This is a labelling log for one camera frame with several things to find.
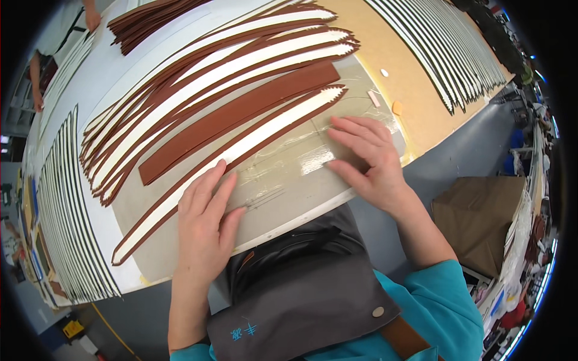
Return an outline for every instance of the hand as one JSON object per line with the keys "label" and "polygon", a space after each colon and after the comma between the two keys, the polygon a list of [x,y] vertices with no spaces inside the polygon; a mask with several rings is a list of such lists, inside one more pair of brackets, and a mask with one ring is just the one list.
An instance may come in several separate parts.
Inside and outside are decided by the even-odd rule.
{"label": "hand", "polygon": [[220,160],[215,168],[193,181],[179,201],[178,277],[173,278],[173,283],[177,278],[185,279],[208,289],[231,257],[245,208],[230,212],[219,227],[237,182],[237,174],[231,173],[212,196],[226,167],[225,161]]}
{"label": "hand", "polygon": [[94,32],[101,23],[101,15],[91,6],[86,6],[86,26],[88,31]]}
{"label": "hand", "polygon": [[338,159],[327,166],[351,185],[359,196],[395,218],[396,209],[411,188],[403,179],[399,155],[389,129],[371,118],[331,117],[331,122],[337,129],[329,128],[327,134],[353,150],[371,168],[361,174],[351,164]]}
{"label": "hand", "polygon": [[34,110],[36,110],[37,113],[42,112],[42,108],[44,108],[44,100],[42,99],[40,90],[33,90],[32,97],[34,98]]}

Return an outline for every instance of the snap button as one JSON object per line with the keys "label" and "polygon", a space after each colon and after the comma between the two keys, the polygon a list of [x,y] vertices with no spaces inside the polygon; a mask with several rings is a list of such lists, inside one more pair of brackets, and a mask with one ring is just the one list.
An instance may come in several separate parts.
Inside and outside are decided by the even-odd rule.
{"label": "snap button", "polygon": [[382,306],[379,306],[378,308],[376,308],[375,310],[373,310],[373,312],[371,313],[371,316],[377,318],[377,317],[381,317],[383,316],[383,313],[385,312],[385,310],[383,309]]}

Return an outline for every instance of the gray floor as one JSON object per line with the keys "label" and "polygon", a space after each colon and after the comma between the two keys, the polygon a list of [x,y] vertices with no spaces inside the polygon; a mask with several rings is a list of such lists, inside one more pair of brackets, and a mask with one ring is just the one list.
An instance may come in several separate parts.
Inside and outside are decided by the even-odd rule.
{"label": "gray floor", "polygon": [[[514,119],[509,105],[488,105],[477,116],[404,169],[407,183],[429,209],[438,194],[448,189],[457,177],[493,176],[506,156]],[[359,230],[368,246],[376,269],[402,282],[411,271],[399,243],[395,222],[360,198],[349,202]],[[209,301],[213,312],[226,306],[212,290]],[[168,360],[166,335],[171,302],[171,283],[149,287],[97,303],[111,327],[143,360]],[[131,360],[110,331],[95,320],[88,327],[107,360]]]}

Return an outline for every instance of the brown leather strap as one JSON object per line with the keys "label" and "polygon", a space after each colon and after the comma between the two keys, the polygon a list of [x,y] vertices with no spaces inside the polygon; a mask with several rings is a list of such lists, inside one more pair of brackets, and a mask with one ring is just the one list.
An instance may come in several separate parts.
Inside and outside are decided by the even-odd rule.
{"label": "brown leather strap", "polygon": [[[416,353],[431,347],[401,316],[394,318],[379,332],[402,360],[407,360]],[[444,361],[444,359],[438,355],[438,361]]]}

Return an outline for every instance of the cardboard box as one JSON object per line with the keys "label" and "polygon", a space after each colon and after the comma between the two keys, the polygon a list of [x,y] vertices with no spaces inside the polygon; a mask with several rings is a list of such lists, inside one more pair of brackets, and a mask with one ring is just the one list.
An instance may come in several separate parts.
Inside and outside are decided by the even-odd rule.
{"label": "cardboard box", "polygon": [[433,200],[433,221],[461,264],[499,277],[525,182],[524,177],[463,177]]}

